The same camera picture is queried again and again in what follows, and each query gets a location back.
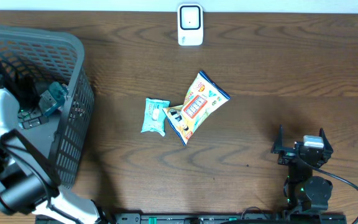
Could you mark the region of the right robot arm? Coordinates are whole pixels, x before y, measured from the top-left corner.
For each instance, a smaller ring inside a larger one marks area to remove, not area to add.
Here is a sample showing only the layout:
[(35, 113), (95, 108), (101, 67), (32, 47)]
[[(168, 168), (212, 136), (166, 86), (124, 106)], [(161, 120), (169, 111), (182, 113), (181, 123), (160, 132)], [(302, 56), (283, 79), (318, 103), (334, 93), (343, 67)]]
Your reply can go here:
[(320, 129), (318, 136), (306, 135), (293, 147), (285, 147), (283, 128), (279, 127), (271, 153), (278, 155), (278, 164), (288, 166), (288, 176), (283, 186), (288, 199), (287, 215), (326, 211), (333, 189), (332, 182), (313, 175), (313, 171), (327, 163), (333, 153), (324, 131)]

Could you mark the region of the yellow snack bag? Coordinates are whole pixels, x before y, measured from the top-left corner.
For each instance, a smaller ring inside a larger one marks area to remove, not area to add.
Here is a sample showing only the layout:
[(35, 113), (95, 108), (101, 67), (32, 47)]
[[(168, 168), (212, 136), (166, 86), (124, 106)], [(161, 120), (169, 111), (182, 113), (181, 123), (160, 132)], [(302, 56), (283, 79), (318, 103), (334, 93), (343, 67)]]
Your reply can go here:
[(230, 99), (231, 96), (201, 70), (190, 85), (183, 104), (164, 108), (163, 112), (185, 146), (203, 121)]

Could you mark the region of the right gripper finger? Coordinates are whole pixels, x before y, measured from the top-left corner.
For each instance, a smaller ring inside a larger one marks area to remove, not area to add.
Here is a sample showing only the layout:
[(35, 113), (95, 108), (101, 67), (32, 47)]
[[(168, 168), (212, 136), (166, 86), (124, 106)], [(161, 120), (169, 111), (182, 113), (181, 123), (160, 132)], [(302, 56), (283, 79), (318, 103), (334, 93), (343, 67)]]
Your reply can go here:
[(329, 141), (328, 141), (328, 139), (327, 139), (327, 137), (326, 137), (326, 135), (325, 135), (325, 133), (324, 133), (324, 129), (323, 129), (323, 128), (321, 128), (321, 129), (319, 130), (319, 137), (321, 137), (322, 140), (323, 140), (324, 150), (325, 150), (325, 151), (332, 151), (333, 148), (332, 148), (331, 144), (329, 143)]
[(276, 137), (273, 146), (274, 146), (274, 149), (281, 149), (283, 147), (283, 126), (282, 125), (279, 126), (278, 136)]

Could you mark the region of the teal wet wipes pack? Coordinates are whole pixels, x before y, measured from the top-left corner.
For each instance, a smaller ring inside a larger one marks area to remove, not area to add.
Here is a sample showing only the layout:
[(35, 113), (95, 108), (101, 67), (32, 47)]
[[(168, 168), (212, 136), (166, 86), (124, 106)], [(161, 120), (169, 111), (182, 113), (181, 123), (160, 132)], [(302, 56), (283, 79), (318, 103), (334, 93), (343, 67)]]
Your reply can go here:
[(168, 108), (170, 102), (167, 100), (145, 99), (144, 122), (141, 132), (157, 132), (165, 136), (165, 119), (164, 108)]

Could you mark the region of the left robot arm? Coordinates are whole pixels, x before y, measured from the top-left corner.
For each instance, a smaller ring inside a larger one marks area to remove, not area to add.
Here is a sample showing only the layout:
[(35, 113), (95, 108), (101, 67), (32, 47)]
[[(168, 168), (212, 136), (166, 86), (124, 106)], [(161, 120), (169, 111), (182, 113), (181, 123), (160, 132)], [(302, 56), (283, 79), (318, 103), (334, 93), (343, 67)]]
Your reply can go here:
[(0, 62), (0, 211), (61, 223), (109, 223), (92, 200), (62, 185), (55, 166), (23, 135), (19, 110), (34, 109), (38, 101), (36, 92), (21, 90)]

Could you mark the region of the blue mouthwash bottle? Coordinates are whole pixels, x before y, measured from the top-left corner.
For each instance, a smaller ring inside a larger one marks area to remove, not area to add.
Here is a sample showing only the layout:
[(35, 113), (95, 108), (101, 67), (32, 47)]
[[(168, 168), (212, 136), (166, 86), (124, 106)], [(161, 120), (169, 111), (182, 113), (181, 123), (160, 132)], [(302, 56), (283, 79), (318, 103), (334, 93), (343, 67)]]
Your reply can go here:
[(55, 110), (65, 104), (68, 89), (65, 84), (53, 82), (40, 95), (39, 107), (45, 116), (50, 116)]

